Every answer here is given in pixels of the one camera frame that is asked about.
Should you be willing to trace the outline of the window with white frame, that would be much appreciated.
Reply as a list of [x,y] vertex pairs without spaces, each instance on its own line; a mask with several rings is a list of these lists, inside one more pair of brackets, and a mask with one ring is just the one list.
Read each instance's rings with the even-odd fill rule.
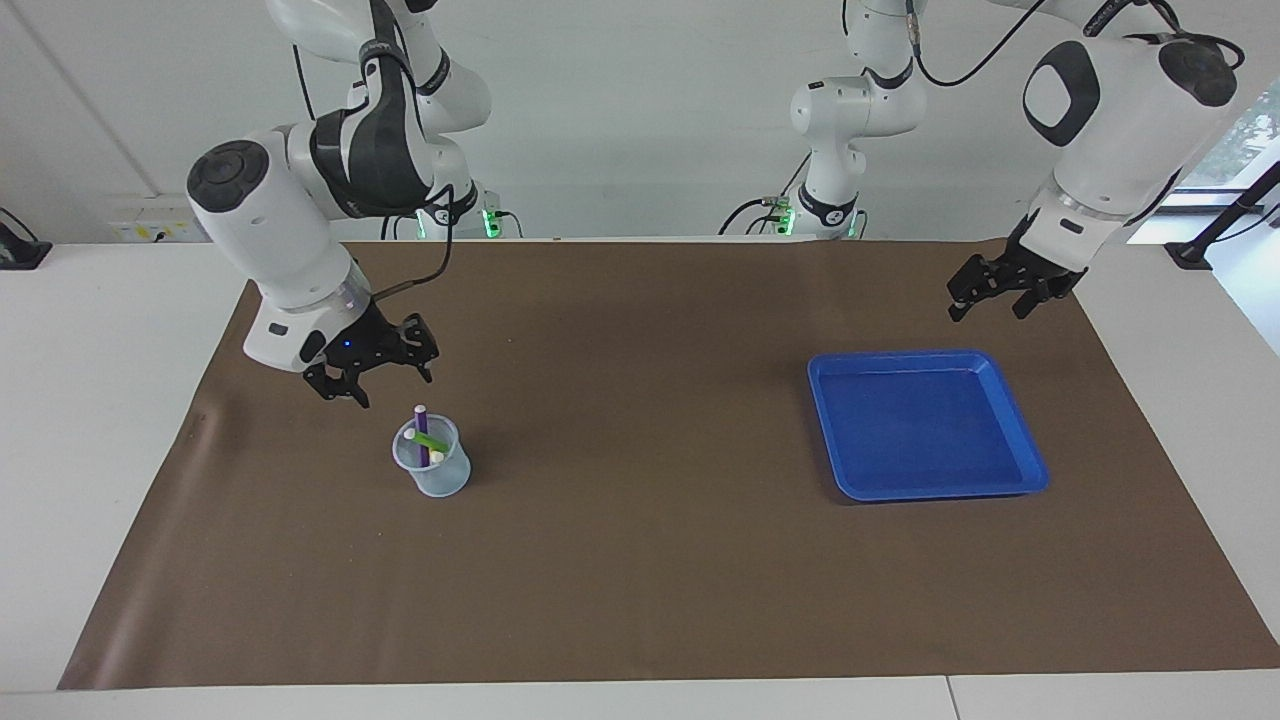
[[1280,76],[1185,173],[1128,243],[1193,240],[1276,161],[1280,161]]

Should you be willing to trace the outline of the black desk device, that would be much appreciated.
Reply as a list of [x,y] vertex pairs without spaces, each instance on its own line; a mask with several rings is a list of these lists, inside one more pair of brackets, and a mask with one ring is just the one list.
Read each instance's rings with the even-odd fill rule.
[[18,215],[0,206],[0,270],[33,270],[52,250]]

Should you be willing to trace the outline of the black clamp stand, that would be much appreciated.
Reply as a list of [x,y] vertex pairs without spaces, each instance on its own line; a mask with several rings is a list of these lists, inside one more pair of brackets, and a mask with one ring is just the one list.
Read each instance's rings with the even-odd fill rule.
[[1279,184],[1280,160],[1276,160],[1193,240],[1165,243],[1165,251],[1174,264],[1184,270],[1212,270],[1212,265],[1206,259],[1210,246],[1224,241],[1229,236],[1230,228],[1249,214]]

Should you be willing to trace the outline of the brown table mat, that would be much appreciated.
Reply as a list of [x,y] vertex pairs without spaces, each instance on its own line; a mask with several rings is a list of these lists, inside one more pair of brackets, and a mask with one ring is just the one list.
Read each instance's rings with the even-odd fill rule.
[[[63,689],[1280,667],[1080,305],[956,324],[992,243],[465,243],[392,299],[433,384],[320,400],[247,359],[250,283]],[[819,354],[978,348],[1050,470],[1018,498],[855,503]],[[413,406],[472,473],[422,495]]]

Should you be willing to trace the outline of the white wall socket box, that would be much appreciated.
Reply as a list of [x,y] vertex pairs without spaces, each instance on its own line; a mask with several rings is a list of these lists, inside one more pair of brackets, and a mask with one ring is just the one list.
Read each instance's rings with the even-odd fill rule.
[[123,243],[209,243],[184,195],[108,196],[108,225]]

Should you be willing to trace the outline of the blue plastic tray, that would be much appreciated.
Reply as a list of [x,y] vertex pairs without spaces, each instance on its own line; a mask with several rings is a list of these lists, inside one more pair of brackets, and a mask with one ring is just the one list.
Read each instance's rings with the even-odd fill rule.
[[861,503],[1036,495],[1050,470],[997,361],[975,348],[806,364],[836,487]]

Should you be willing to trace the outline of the translucent plastic cup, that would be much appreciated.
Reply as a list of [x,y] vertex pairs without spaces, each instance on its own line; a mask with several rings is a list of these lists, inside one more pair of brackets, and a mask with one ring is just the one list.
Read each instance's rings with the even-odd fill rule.
[[429,414],[428,434],[451,446],[445,461],[429,468],[419,465],[415,443],[401,436],[408,428],[413,428],[413,420],[406,421],[392,441],[390,456],[396,465],[406,471],[419,491],[428,497],[444,498],[460,492],[470,480],[472,464],[462,446],[457,425],[447,416]]

